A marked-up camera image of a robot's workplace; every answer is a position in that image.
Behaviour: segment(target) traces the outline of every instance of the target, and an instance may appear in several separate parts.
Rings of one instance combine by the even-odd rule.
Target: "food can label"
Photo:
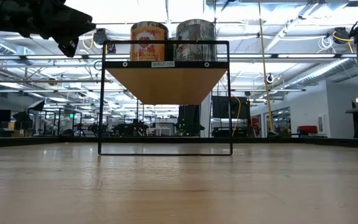
[[[132,30],[131,40],[164,40],[165,31],[159,27],[138,27]],[[132,61],[164,61],[163,44],[132,44]]]

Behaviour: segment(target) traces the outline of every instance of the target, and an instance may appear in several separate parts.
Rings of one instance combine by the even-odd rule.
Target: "shelf label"
[[[174,67],[175,62],[152,62],[152,68],[170,68]]]

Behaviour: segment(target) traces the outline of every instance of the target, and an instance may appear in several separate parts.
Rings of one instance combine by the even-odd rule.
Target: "can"
[[[177,26],[178,40],[215,40],[215,28],[212,22],[202,19],[190,19]],[[177,61],[214,62],[216,45],[180,44],[176,48]]]
[[[131,27],[131,40],[167,40],[168,28],[158,22],[138,22]],[[132,61],[164,61],[163,44],[132,44]]]

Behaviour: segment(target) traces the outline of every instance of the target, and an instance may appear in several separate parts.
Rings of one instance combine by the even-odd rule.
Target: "wall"
[[[352,100],[358,97],[358,85],[327,83],[329,127],[332,138],[353,138]]]
[[[307,86],[304,92],[293,92],[285,95],[284,100],[272,102],[272,111],[289,107],[291,110],[291,132],[296,133],[296,128],[303,125],[318,125],[318,116],[326,115],[326,135],[330,137],[328,101],[326,82],[321,81],[316,86]],[[262,115],[262,137],[266,137],[267,105],[253,106],[251,116]]]

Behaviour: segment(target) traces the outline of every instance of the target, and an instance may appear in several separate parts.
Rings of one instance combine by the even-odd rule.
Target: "silver can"
[[[177,40],[215,40],[214,24],[202,19],[191,19],[177,27]],[[176,47],[177,61],[214,62],[216,45],[180,44]]]

